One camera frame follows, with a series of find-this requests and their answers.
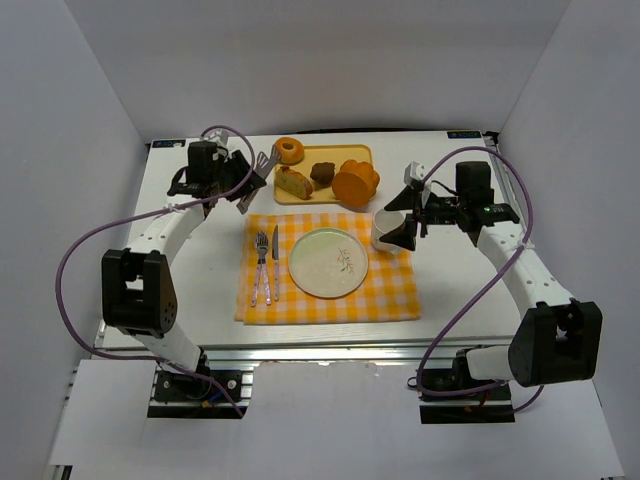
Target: bread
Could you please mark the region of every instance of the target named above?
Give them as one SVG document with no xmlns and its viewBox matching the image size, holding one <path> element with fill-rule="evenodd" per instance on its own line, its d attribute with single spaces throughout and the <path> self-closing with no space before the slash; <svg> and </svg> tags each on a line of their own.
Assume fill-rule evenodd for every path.
<svg viewBox="0 0 640 480">
<path fill-rule="evenodd" d="M 362 207 L 376 194 L 380 175 L 368 162 L 347 160 L 333 177 L 333 194 L 350 207 Z"/>
<path fill-rule="evenodd" d="M 276 172 L 276 187 L 302 200 L 309 200 L 313 193 L 313 187 L 307 177 L 289 167 L 282 167 Z"/>
<path fill-rule="evenodd" d="M 279 138 L 275 146 L 280 151 L 280 162 L 285 165 L 294 165 L 304 158 L 304 146 L 295 138 Z"/>
<path fill-rule="evenodd" d="M 316 163 L 311 168 L 311 180 L 315 180 L 323 187 L 328 187 L 333 181 L 335 175 L 336 165 L 331 162 Z"/>
</svg>

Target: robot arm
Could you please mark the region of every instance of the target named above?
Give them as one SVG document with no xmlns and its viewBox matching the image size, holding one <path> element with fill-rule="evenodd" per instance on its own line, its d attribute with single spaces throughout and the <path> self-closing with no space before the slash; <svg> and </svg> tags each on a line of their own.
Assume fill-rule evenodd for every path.
<svg viewBox="0 0 640 480">
<path fill-rule="evenodd" d="M 273 164 L 261 164 L 227 200 L 240 199 L 246 212 Z M 239 151 L 229 152 L 220 140 L 189 145 L 188 165 L 171 182 L 167 204 L 207 199 L 229 191 L 249 171 Z M 171 210 L 156 217 L 138 238 L 102 258 L 102 310 L 107 325 L 135 337 L 155 355 L 187 370 L 206 373 L 206 356 L 176 323 L 176 298 L 169 266 L 191 232 L 209 215 L 215 202 Z"/>
<path fill-rule="evenodd" d="M 415 162 L 407 167 L 405 189 L 385 209 L 411 213 L 403 225 L 380 240 L 415 250 L 418 227 L 424 237 L 428 225 L 458 225 L 501 270 L 520 246 L 524 231 L 509 205 L 494 203 L 488 163 L 458 163 L 453 197 L 432 193 L 423 183 L 426 173 Z M 530 248 L 502 278 L 522 318 L 511 345 L 458 352 L 452 367 L 454 381 L 430 388 L 462 390 L 483 381 L 514 379 L 528 387 L 593 377 L 602 324 L 595 303 L 578 302 Z"/>
</svg>

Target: gingham placemat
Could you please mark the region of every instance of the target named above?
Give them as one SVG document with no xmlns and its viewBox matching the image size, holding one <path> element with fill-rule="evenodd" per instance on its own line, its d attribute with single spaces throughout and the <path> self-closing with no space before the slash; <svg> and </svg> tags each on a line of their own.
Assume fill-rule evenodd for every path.
<svg viewBox="0 0 640 480">
<path fill-rule="evenodd" d="M 282 325 L 351 322 L 388 322 L 420 317 L 410 254 L 379 252 L 370 241 L 369 213 L 305 213 L 296 215 L 249 215 L 245 227 L 242 268 L 238 285 L 236 321 L 247 324 Z M 251 290 L 258 261 L 253 240 L 259 230 L 271 237 L 278 225 L 280 252 L 280 301 L 265 303 L 260 283 L 258 304 L 251 307 Z M 320 227 L 345 230 L 362 242 L 369 256 L 367 276 L 354 292 L 338 299 L 316 298 L 300 290 L 289 275 L 287 255 L 296 240 Z M 273 296 L 271 245 L 267 256 Z"/>
</svg>

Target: white cup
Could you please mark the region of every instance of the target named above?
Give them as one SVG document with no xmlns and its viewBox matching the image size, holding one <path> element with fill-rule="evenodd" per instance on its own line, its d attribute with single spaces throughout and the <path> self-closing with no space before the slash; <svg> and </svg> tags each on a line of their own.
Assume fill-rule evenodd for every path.
<svg viewBox="0 0 640 480">
<path fill-rule="evenodd" d="M 400 247 L 380 241 L 380 237 L 391 230 L 395 230 L 404 222 L 404 215 L 401 212 L 387 212 L 378 210 L 371 222 L 371 243 L 376 250 L 382 252 L 397 253 Z"/>
</svg>

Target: white backdrop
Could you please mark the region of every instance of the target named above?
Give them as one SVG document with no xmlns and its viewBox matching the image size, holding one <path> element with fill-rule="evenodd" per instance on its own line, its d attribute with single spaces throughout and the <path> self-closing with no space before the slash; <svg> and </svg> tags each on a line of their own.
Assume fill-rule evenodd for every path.
<svg viewBox="0 0 640 480">
<path fill-rule="evenodd" d="M 62 0 L 0 2 L 0 477 L 40 479 L 80 349 L 53 292 L 66 248 L 130 212 L 144 144 Z M 91 341 L 106 233 L 69 263 L 69 313 Z"/>
<path fill-rule="evenodd" d="M 501 135 L 554 275 L 604 313 L 595 383 L 627 478 L 640 478 L 640 4 L 573 1 Z"/>
<path fill-rule="evenodd" d="M 145 140 L 500 130 L 568 0 L 66 0 Z"/>
</svg>

